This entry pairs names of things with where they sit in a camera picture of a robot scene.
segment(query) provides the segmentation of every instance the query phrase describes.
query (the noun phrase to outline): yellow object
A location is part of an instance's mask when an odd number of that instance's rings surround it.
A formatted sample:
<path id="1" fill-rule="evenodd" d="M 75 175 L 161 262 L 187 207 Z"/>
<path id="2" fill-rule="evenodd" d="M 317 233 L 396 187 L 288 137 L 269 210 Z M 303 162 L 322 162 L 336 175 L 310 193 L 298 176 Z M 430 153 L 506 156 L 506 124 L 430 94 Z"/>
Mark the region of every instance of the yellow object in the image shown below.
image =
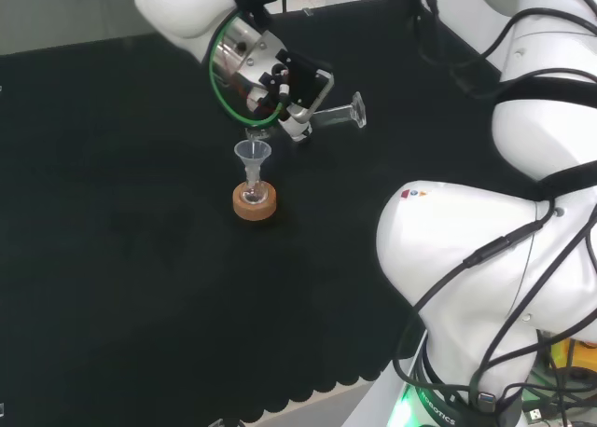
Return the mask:
<path id="1" fill-rule="evenodd" d="M 551 347 L 551 355 L 557 368 L 566 368 L 570 338 Z M 584 368 L 597 373 L 597 345 L 577 341 L 572 357 L 572 368 Z"/>

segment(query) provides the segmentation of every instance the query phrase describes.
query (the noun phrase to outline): logo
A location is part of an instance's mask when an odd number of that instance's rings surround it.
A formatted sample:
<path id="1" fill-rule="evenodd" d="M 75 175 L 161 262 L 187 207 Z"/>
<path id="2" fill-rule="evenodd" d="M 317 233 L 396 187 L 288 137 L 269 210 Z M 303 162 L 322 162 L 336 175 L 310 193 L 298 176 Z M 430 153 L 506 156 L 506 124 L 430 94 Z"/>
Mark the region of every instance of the logo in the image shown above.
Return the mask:
<path id="1" fill-rule="evenodd" d="M 448 424 L 456 425 L 456 421 L 450 418 L 449 416 L 444 415 L 436 406 L 434 406 L 425 393 L 421 392 L 421 394 L 423 395 L 423 399 L 425 400 L 425 402 L 429 405 L 429 408 L 431 408 L 434 411 L 434 413 L 436 413 L 440 418 L 445 420 Z"/>
<path id="2" fill-rule="evenodd" d="M 402 199 L 407 199 L 408 197 L 424 197 L 427 193 L 425 191 L 417 191 L 416 189 L 405 189 L 400 194 Z"/>

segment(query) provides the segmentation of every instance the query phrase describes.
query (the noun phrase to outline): test tube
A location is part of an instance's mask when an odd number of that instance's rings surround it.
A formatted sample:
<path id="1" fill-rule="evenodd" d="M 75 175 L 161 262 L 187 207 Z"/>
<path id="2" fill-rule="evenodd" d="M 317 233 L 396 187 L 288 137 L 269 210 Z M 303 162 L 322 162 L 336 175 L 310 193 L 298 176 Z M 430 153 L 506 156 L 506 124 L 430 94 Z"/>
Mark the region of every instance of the test tube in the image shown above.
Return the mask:
<path id="1" fill-rule="evenodd" d="M 311 125 L 314 129 L 348 121 L 354 121 L 359 129 L 363 129 L 367 125 L 365 103 L 363 103 L 363 98 L 359 92 L 354 94 L 353 101 L 348 105 L 321 110 L 311 116 Z"/>

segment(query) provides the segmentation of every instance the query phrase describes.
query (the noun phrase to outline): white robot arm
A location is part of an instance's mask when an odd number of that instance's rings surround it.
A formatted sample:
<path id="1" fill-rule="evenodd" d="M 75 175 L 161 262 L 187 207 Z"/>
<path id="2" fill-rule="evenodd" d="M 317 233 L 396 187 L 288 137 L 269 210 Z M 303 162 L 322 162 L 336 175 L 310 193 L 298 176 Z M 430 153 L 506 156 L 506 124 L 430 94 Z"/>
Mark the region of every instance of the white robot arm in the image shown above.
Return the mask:
<path id="1" fill-rule="evenodd" d="M 463 388 L 485 361 L 505 319 L 517 314 L 521 301 L 545 278 L 545 270 L 592 217 L 597 204 L 597 179 L 593 178 L 597 175 L 597 85 L 592 82 L 597 80 L 597 7 L 591 8 L 588 0 L 485 1 L 508 16 L 525 9 L 555 9 L 587 24 L 538 11 L 519 19 L 501 78 L 513 86 L 500 94 L 493 114 L 493 138 L 504 159 L 536 181 L 556 183 L 559 192 L 551 193 L 551 205 L 466 186 L 411 182 L 383 211 L 377 236 L 380 263 L 388 279 L 413 305 L 480 246 L 548 216 L 549 221 L 533 235 L 462 272 L 421 312 L 428 341 L 419 379 Z M 282 90 L 284 71 L 295 58 L 281 57 L 287 53 L 282 42 L 267 31 L 258 31 L 250 19 L 228 21 L 237 2 L 135 0 L 142 14 L 172 43 L 208 64 L 210 71 L 213 64 L 219 80 L 240 82 L 247 93 L 247 107 L 259 113 L 264 102 L 281 101 L 282 93 L 276 90 Z M 308 135 L 309 117 L 333 85 L 331 72 L 306 64 L 308 68 L 291 76 L 300 76 L 309 85 L 307 102 L 293 95 L 285 103 L 288 115 L 282 121 L 295 140 Z M 554 68 L 567 68 L 568 72 L 556 74 Z M 529 80 L 517 79 L 537 70 L 547 71 Z M 273 87 L 264 83 L 264 75 L 274 80 Z M 293 84 L 289 85 L 293 94 Z M 562 185 L 562 180 L 558 181 L 562 172 L 571 172 L 566 176 L 574 176 L 572 181 L 584 185 Z M 553 205 L 558 216 L 551 217 Z M 573 249 L 507 331 L 492 357 L 535 344 L 536 329 L 561 332 L 595 311 L 597 274 L 592 253 L 592 247 Z M 597 323 L 575 337 L 597 341 Z M 505 394 L 510 410 L 520 394 L 516 389 L 508 392 L 508 385 L 524 382 L 534 359 L 535 354 L 529 353 L 486 370 L 478 385 L 481 395 Z M 460 397 L 466 401 L 469 394 L 461 392 Z M 436 402 L 431 400 L 434 395 L 439 398 Z M 455 415 L 438 408 L 442 398 L 444 405 L 454 403 L 442 392 L 419 396 L 413 410 L 425 425 L 490 425 L 479 419 L 472 424 L 456 423 Z M 482 411 L 477 396 L 474 393 L 475 400 L 469 402 Z M 518 410 L 514 418 L 500 419 L 499 427 L 526 425 L 524 419 L 519 422 Z"/>
<path id="2" fill-rule="evenodd" d="M 498 96 L 493 139 L 506 161 L 544 185 L 557 211 L 533 236 L 463 271 L 421 311 L 428 341 L 419 378 L 423 374 L 433 380 L 433 375 L 435 382 L 464 387 L 479 376 L 476 373 L 490 345 L 512 314 L 518 319 L 491 358 L 535 344 L 537 329 L 560 333 L 582 320 L 595 320 L 597 308 L 597 274 L 590 242 L 573 248 L 555 270 L 548 270 L 591 220 L 597 204 L 597 174 L 593 170 L 597 165 L 595 9 L 588 0 L 486 1 L 508 16 L 539 8 L 536 15 L 520 19 L 512 29 L 501 81 L 514 85 Z M 563 20 L 541 9 L 571 14 L 588 24 Z M 537 71 L 563 68 L 570 72 L 519 81 Z M 404 185 L 383 211 L 378 256 L 386 276 L 414 305 L 479 247 L 548 211 L 552 210 L 546 201 L 536 203 L 466 186 L 412 182 Z M 519 304 L 546 278 L 538 294 L 518 314 Z M 597 341 L 597 323 L 587 323 L 570 337 Z M 508 392 L 508 385 L 527 379 L 535 354 L 504 361 L 482 373 L 481 395 L 491 399 L 506 392 L 514 404 L 518 388 Z M 441 412 L 437 408 L 441 402 L 434 404 L 427 398 L 433 394 L 419 393 L 413 404 L 417 418 L 429 425 L 454 425 L 432 416 L 433 408 L 435 414 Z M 478 393 L 461 395 L 465 400 L 473 395 L 475 400 L 469 403 L 481 411 Z M 460 421 L 475 425 L 464 418 Z M 504 427 L 517 421 L 500 420 L 495 425 Z M 526 425 L 526 421 L 521 419 L 516 425 Z"/>
<path id="3" fill-rule="evenodd" d="M 320 62 L 287 50 L 275 35 L 257 28 L 263 23 L 257 12 L 269 1 L 135 0 L 135 4 L 168 40 L 206 64 L 214 92 L 232 117 L 248 127 L 278 119 L 294 141 L 302 141 L 310 135 L 309 120 L 333 87 L 334 77 Z M 241 94 L 253 117 L 232 110 L 215 80 Z"/>

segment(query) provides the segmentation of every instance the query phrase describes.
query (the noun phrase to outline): black table surface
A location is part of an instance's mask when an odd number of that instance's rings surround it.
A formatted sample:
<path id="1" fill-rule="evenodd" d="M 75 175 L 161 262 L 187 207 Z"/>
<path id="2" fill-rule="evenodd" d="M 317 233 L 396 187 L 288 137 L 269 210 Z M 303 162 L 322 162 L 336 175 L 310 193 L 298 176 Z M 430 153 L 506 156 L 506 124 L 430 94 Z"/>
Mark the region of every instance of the black table surface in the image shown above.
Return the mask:
<path id="1" fill-rule="evenodd" d="M 421 61 L 398 11 L 275 19 L 334 65 L 324 106 L 359 90 L 368 126 L 275 137 L 280 206 L 259 226 L 231 209 L 241 131 L 184 51 L 152 34 L 0 58 L 0 424 L 256 420 L 379 375 L 410 309 L 375 253 L 392 194 L 426 179 L 536 198 L 493 147 L 492 104 Z"/>

